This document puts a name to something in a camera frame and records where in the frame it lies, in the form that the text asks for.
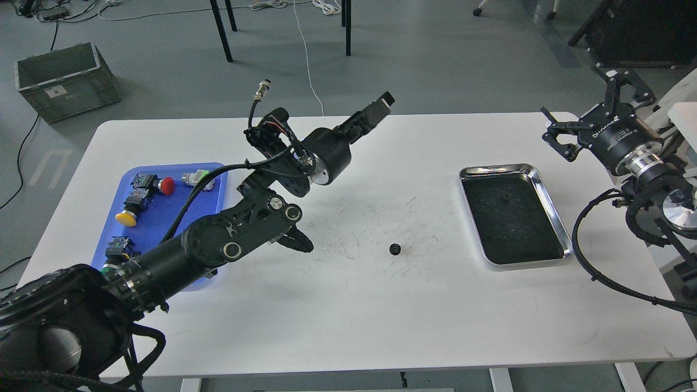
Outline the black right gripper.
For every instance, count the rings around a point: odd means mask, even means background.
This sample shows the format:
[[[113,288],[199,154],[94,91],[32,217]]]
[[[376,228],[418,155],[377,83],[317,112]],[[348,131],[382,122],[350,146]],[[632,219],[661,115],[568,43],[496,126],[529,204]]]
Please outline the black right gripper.
[[[628,110],[654,105],[656,95],[632,69],[605,70],[602,64],[596,64],[594,71],[607,85],[602,106],[593,107],[580,117],[580,121],[558,121],[548,109],[540,107],[549,121],[542,140],[570,163],[585,147],[613,176],[626,175],[629,174],[624,164],[627,155],[637,149],[646,149],[646,146],[652,152],[659,151],[664,144],[655,131]],[[630,102],[622,101],[624,88],[632,90]],[[606,112],[619,114],[607,118],[604,116]],[[577,137],[578,143],[561,144],[559,136]]]

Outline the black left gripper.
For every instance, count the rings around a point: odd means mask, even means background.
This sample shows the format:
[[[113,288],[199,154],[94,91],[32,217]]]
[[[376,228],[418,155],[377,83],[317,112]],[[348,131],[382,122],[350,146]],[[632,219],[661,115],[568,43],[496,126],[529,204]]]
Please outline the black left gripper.
[[[350,144],[366,136],[390,114],[394,97],[385,91],[380,97],[355,112],[338,126],[338,134],[319,127],[303,140],[303,146],[315,156],[316,167],[310,178],[321,186],[331,184],[351,162]]]

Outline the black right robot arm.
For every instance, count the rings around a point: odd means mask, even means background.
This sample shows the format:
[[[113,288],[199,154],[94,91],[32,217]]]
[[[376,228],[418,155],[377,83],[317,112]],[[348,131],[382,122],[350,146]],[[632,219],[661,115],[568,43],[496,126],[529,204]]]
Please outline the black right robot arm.
[[[656,97],[632,69],[596,69],[606,84],[602,102],[577,121],[559,121],[541,108],[548,126],[542,136],[566,161],[572,163],[582,150],[590,151],[612,176],[625,176],[620,188],[608,189],[580,212],[572,229],[572,249],[591,275],[615,292],[695,316],[695,305],[649,296],[632,290],[601,273],[585,257],[578,243],[578,229],[592,209],[610,199],[625,207],[625,222],[640,240],[654,246],[674,247],[682,258],[677,266],[687,290],[695,289],[695,253],[681,238],[695,238],[695,186],[684,176],[685,161],[669,154],[665,140],[637,116],[637,109],[652,105]]]

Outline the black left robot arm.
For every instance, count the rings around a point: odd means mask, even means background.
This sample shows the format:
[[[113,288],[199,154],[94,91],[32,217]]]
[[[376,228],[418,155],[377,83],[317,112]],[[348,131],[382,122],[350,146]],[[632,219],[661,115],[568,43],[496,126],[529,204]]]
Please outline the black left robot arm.
[[[155,248],[116,256],[101,269],[70,266],[9,292],[2,298],[2,390],[141,391],[166,338],[139,321],[155,308],[167,311],[172,296],[266,242],[311,252],[313,243],[297,228],[303,211],[271,185],[279,182],[298,198],[312,183],[329,185],[350,163],[351,144],[385,119],[393,104],[385,92],[342,124],[319,127],[303,139],[279,107],[244,131],[264,161],[209,172]],[[176,234],[204,187],[237,169],[251,171],[237,187],[241,201]]]

